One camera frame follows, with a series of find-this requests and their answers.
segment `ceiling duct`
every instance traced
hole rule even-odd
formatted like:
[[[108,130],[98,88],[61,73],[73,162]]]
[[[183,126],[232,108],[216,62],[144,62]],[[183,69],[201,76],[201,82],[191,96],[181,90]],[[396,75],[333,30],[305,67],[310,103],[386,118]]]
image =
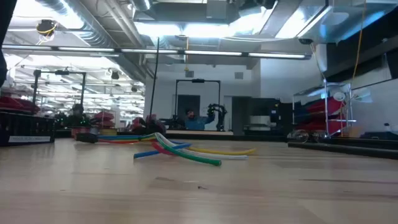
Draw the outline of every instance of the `ceiling duct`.
[[[152,0],[130,0],[138,11],[146,11],[152,6]]]
[[[81,30],[87,30],[87,32],[77,32],[79,38],[84,40],[91,47],[118,47],[115,41],[109,36],[99,22],[93,17],[91,12],[82,5],[78,0],[36,0],[41,5],[54,10],[61,16],[68,16],[69,14],[76,14],[78,18],[84,23]],[[141,70],[138,64],[131,62],[125,56],[120,55],[119,57],[112,58],[117,64],[119,64],[124,72],[128,74],[132,79],[145,82],[146,73]],[[128,71],[135,70],[139,72],[139,76],[136,73]]]

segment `man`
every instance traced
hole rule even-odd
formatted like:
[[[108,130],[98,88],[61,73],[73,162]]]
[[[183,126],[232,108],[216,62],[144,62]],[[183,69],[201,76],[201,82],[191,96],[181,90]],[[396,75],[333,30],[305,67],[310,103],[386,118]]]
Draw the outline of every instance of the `man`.
[[[207,116],[196,116],[193,110],[186,109],[185,127],[187,130],[204,130],[205,124],[214,121],[214,110],[208,110]]]

